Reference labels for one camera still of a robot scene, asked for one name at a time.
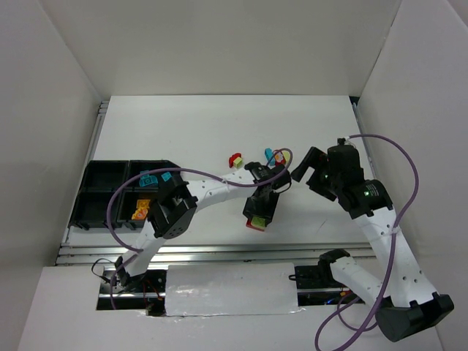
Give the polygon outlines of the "orange L-shaped lego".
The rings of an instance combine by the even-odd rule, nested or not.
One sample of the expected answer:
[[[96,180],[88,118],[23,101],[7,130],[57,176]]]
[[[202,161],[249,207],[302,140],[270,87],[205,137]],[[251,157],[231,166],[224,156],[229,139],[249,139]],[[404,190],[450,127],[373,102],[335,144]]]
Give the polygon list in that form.
[[[132,215],[132,220],[144,220],[148,215],[149,207],[138,207]]]

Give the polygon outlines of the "yellow lego brick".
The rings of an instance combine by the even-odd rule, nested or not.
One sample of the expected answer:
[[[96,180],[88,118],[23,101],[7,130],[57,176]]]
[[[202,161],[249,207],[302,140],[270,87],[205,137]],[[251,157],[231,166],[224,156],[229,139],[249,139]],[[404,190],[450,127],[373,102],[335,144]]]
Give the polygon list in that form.
[[[139,199],[136,203],[136,208],[149,208],[150,200]]]

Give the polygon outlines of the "small blue lego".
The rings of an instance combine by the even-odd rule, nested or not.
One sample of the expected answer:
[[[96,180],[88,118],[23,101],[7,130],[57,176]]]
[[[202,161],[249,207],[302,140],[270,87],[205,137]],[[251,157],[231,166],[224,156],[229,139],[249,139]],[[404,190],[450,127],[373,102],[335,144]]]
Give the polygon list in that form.
[[[172,178],[172,174],[171,172],[162,173],[161,178],[163,181],[169,181]]]

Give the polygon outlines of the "green lego brick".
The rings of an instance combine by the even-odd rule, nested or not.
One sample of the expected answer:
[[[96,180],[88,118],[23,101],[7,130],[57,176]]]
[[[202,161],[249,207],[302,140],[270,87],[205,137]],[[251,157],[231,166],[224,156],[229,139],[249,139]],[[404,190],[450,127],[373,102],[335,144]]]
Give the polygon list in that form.
[[[265,220],[264,218],[253,216],[250,222],[250,225],[255,228],[256,230],[264,230],[265,229]]]

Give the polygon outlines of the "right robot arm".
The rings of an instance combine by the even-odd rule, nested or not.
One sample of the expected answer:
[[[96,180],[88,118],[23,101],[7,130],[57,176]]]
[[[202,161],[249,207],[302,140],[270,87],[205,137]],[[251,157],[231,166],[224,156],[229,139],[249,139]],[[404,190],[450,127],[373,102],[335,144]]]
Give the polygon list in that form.
[[[307,186],[339,202],[363,231],[385,277],[380,281],[344,250],[323,254],[320,266],[373,309],[373,318],[385,337],[392,342],[405,339],[449,315],[454,309],[451,297],[438,293],[418,265],[396,223],[388,192],[377,179],[365,177],[358,150],[346,143],[326,152],[312,147],[292,172],[292,179],[300,181],[308,169],[314,172]]]

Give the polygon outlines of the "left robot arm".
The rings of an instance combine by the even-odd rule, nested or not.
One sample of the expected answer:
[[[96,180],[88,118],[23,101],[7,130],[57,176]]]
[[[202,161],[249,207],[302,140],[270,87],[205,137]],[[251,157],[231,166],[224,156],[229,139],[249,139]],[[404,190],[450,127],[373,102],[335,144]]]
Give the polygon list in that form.
[[[292,179],[284,165],[272,168],[250,162],[224,176],[209,175],[199,181],[182,179],[181,168],[170,168],[171,177],[159,185],[150,200],[148,213],[136,242],[116,261],[116,275],[126,291],[144,280],[151,259],[165,244],[185,233],[194,215],[209,206],[228,200],[246,200],[243,215],[246,224],[265,229],[273,219],[280,189]]]

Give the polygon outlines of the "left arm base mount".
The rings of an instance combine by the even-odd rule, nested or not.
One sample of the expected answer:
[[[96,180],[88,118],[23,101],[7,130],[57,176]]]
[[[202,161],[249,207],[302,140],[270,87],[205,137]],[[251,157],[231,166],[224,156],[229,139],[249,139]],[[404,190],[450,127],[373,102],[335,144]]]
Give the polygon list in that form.
[[[111,284],[114,270],[106,270],[104,263],[109,259],[100,258],[91,266],[91,273],[99,278],[97,311],[112,311],[113,303],[117,310],[141,310],[147,316],[165,316],[166,270],[150,270],[136,287],[124,287],[116,276]]]

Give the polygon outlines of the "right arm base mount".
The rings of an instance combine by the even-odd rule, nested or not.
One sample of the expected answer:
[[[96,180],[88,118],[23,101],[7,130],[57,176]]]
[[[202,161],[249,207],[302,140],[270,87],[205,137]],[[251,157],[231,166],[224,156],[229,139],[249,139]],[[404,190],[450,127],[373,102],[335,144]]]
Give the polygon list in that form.
[[[349,303],[355,296],[342,283],[333,279],[330,264],[349,257],[343,249],[321,254],[316,265],[297,265],[288,279],[295,282],[299,306],[336,305],[341,298]]]

